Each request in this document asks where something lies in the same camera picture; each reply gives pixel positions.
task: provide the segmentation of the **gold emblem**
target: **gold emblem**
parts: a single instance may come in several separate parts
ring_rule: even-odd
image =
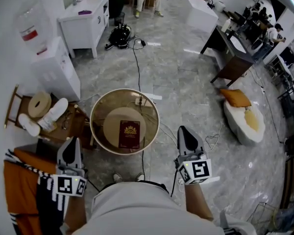
[[[125,134],[136,134],[136,128],[134,128],[133,126],[128,126],[125,128],[124,133]]]

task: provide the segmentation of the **person's arm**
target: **person's arm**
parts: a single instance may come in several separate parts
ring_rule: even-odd
[[[285,38],[282,39],[272,39],[274,43],[285,42]]]
[[[185,186],[185,198],[188,212],[209,221],[214,220],[199,184]]]
[[[64,223],[69,227],[66,234],[71,235],[86,224],[85,200],[83,197],[70,197]]]

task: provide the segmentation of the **power strip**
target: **power strip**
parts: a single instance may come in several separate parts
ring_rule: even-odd
[[[135,104],[139,106],[139,98],[135,99]],[[147,100],[142,98],[142,107],[152,107],[151,103]]]

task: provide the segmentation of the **wire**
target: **wire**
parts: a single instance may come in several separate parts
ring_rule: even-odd
[[[175,170],[175,175],[174,175],[174,181],[173,181],[173,187],[172,187],[171,197],[172,197],[173,192],[174,192],[175,181],[176,181],[176,175],[177,175],[177,169]]]
[[[128,107],[130,103],[135,103],[135,101],[130,101],[126,106]]]
[[[135,40],[134,40],[134,44],[133,44],[133,47],[130,47],[128,44],[129,44],[129,42],[127,43],[127,47],[128,48],[131,48],[132,50],[133,50],[133,52],[134,52],[134,56],[135,56],[135,59],[136,59],[136,64],[137,64],[137,69],[138,69],[138,88],[139,88],[139,91],[141,91],[141,72],[140,72],[140,69],[139,69],[139,65],[138,65],[138,60],[137,60],[137,56],[136,56],[136,53],[135,53],[135,44],[136,44],[136,40],[141,40],[141,42],[143,41],[142,39],[140,39],[140,38],[136,38]]]
[[[258,74],[257,74],[257,71],[256,71],[255,67],[254,67],[254,66],[252,66],[252,67],[253,67],[253,69],[255,70],[255,73],[256,73],[258,79],[261,81],[260,77],[259,77]],[[269,110],[270,110],[270,113],[271,113],[271,118],[272,118],[272,122],[273,122],[274,129],[275,129],[275,132],[276,132],[276,136],[277,136],[277,138],[278,138],[279,143],[283,143],[283,142],[280,141],[280,137],[279,137],[279,134],[278,134],[278,130],[277,130],[277,128],[276,128],[276,125],[275,125],[275,122],[274,122],[274,119],[273,119],[272,109],[271,109],[271,106],[270,106],[270,103],[269,103],[269,100],[268,100],[268,97],[267,97],[267,93],[266,93],[266,91],[265,91],[265,89],[264,89],[264,83],[261,81],[262,86],[261,86],[260,84],[258,84],[258,83],[256,82],[254,76],[253,76],[253,73],[252,73],[251,71],[250,71],[250,73],[251,73],[251,75],[252,75],[252,77],[253,77],[255,83],[256,83],[257,85],[259,85],[259,86],[263,89],[263,92],[264,92],[264,94],[265,94],[265,96],[266,96],[266,99],[267,99],[267,102],[268,102],[268,105],[269,105]]]
[[[150,114],[143,113],[143,115],[147,115],[147,116],[151,117],[152,119],[154,119],[155,121],[157,121],[157,120],[156,120],[152,115],[150,115]],[[168,127],[164,122],[161,122],[161,121],[160,121],[160,123],[163,124],[164,126],[166,126],[166,127],[171,131],[171,133],[172,133],[172,135],[175,137],[175,139],[177,140],[177,137],[175,136],[175,134],[174,134],[174,132],[172,131],[172,129],[171,129],[170,127]]]
[[[92,181],[90,181],[89,179],[88,179],[88,182],[98,191],[98,192],[100,192],[100,190],[98,190],[98,188],[92,183]]]
[[[146,115],[147,119],[152,122],[152,120],[149,118],[149,114],[146,114],[146,113],[142,113],[142,115]],[[163,130],[161,127],[159,127],[160,130],[162,130],[172,141],[173,143],[175,144],[175,146],[177,147],[177,143],[175,142],[175,140],[165,131]]]
[[[253,77],[255,83],[263,89],[264,86],[261,86],[260,84],[258,84],[258,83],[256,82],[256,80],[255,80],[255,77],[254,77],[253,73],[252,73],[250,70],[249,70],[249,72],[250,72],[250,74],[252,75],[252,77]]]
[[[268,97],[267,97],[266,92],[265,92],[265,96],[266,96],[266,99],[267,99],[267,102],[268,102],[268,105],[269,105],[269,110],[270,110],[270,113],[271,113],[271,118],[272,118],[272,122],[273,122],[273,125],[274,125],[274,129],[275,129],[276,135],[278,137],[278,141],[279,141],[279,143],[283,143],[283,142],[280,141],[278,130],[276,129],[276,126],[275,126],[275,122],[274,122],[274,119],[273,119],[273,114],[272,114],[271,106],[269,104],[269,100],[268,100]]]
[[[135,50],[143,49],[145,46],[143,46],[142,48],[135,49],[134,47],[135,47],[135,44],[136,44],[136,40],[141,40],[141,42],[143,41],[143,40],[140,39],[140,38],[136,38],[136,39],[134,40],[134,45],[133,45],[133,47],[130,47],[130,46],[129,46],[129,42],[130,42],[131,40],[133,40],[134,38],[135,38],[135,36],[132,37],[132,38],[130,38],[130,39],[128,40],[128,42],[127,42],[127,47],[128,47],[128,48],[131,48],[131,49],[133,50],[133,52],[134,52],[134,56],[135,56],[136,64],[137,64],[137,69],[138,69],[138,88],[139,88],[139,91],[141,92],[141,72],[140,72],[140,69],[139,69],[138,60],[137,60],[137,56],[136,56],[136,54],[135,54]],[[133,103],[133,102],[135,103],[135,101],[131,101],[131,102],[129,102],[129,103],[127,104],[127,107],[129,106],[130,103]],[[140,96],[140,100],[139,100],[139,108],[140,108],[140,111],[141,111],[141,115],[143,115],[143,113],[142,113],[142,96]],[[143,150],[143,153],[142,153],[142,168],[143,168],[144,178],[146,178],[146,175],[145,175],[145,168],[144,168],[144,150]]]
[[[215,134],[214,136],[206,136],[205,140],[207,142],[207,144],[209,145],[209,148],[211,149],[210,143],[207,141],[207,139],[215,139],[217,138],[216,136],[219,137],[219,134]]]
[[[86,99],[83,99],[83,100],[79,101],[78,104],[79,104],[79,103],[82,103],[82,102],[85,102],[85,101],[87,101],[88,99],[91,99],[91,98],[94,97],[94,96],[99,96],[99,97],[101,97],[101,95],[99,95],[99,94],[94,94],[94,95],[92,95],[92,96],[90,96],[90,97],[88,97],[88,98],[86,98]]]
[[[219,129],[218,134],[215,134],[214,136],[207,136],[207,137],[205,138],[207,144],[208,144],[209,147],[210,147],[210,144],[208,143],[207,138],[213,139],[213,138],[215,138],[216,136],[218,136],[218,139],[217,139],[217,141],[215,142],[215,144],[214,144],[214,146],[212,147],[212,149],[210,149],[210,150],[207,151],[207,152],[213,151],[213,150],[215,149],[215,147],[216,147],[216,145],[217,145],[217,143],[218,143],[218,141],[219,141],[220,131],[221,131],[222,126],[223,126],[223,124],[221,123],[221,127],[220,127],[220,129]]]
[[[143,174],[144,174],[144,180],[145,180],[146,179],[146,176],[145,176],[145,169],[144,169],[144,151],[142,153],[142,166],[143,166]]]
[[[182,178],[178,178],[178,177],[176,177],[176,183],[177,183],[177,186],[178,186],[178,191],[181,192],[181,193],[185,193],[185,191],[182,191],[182,190],[180,189],[180,186],[184,186],[184,185],[185,185],[184,180],[183,180]]]

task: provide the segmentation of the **roll of tape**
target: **roll of tape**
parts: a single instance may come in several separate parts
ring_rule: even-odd
[[[51,106],[51,96],[45,92],[38,92],[28,104],[28,114],[32,118],[43,117]]]

